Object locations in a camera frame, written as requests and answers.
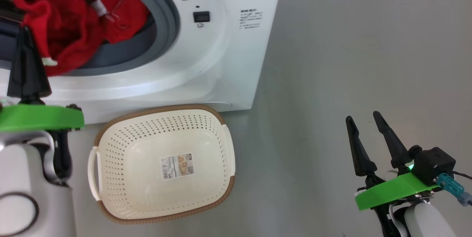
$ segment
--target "red cloth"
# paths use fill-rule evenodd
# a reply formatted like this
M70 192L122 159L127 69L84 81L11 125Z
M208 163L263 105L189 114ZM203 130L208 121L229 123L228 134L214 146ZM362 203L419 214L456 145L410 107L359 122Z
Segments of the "red cloth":
M100 17L110 43L131 39L146 23L149 10L140 0L100 0L107 13Z
M13 0L25 10L22 25L32 30L41 57L51 57L57 66L46 66L48 76L57 76L85 64L104 39L95 10L85 0Z

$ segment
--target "white plastic basket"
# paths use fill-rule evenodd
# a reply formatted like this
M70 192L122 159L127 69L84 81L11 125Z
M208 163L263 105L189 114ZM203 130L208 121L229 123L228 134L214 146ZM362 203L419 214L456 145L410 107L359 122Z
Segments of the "white plastic basket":
M93 197L120 224L161 222L214 208L231 192L235 171L228 127L203 105L116 118L96 137L88 162Z

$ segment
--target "gray floor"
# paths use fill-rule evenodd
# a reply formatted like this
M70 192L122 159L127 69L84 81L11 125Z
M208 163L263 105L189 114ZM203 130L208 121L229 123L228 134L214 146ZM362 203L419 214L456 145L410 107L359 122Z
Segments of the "gray floor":
M225 113L236 184L213 210L119 226L98 211L86 159L99 126L71 137L79 237L378 237L359 212L344 119L352 115L383 177L390 156L373 123L382 112L406 147L439 146L472 174L470 0L280 0L254 107ZM472 191L472 182L461 179ZM447 193L433 204L470 236L472 207Z

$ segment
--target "green bracket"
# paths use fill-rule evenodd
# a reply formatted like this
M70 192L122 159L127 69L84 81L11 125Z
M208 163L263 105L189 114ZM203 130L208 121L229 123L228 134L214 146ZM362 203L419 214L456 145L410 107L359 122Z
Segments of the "green bracket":
M438 187L427 186L413 173L399 177L369 188L355 197L359 210L370 209L420 192L430 191Z
M62 106L18 104L0 110L0 132L76 129L84 126L81 111Z

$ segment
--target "washing machine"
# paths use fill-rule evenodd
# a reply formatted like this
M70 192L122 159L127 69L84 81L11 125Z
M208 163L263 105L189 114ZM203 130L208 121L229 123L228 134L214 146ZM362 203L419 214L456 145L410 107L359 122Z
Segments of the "washing machine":
M87 124L175 104L251 109L278 0L142 1L150 10L143 29L128 41L103 44L81 68L49 78L47 104L75 103ZM3 94L9 68L0 56Z

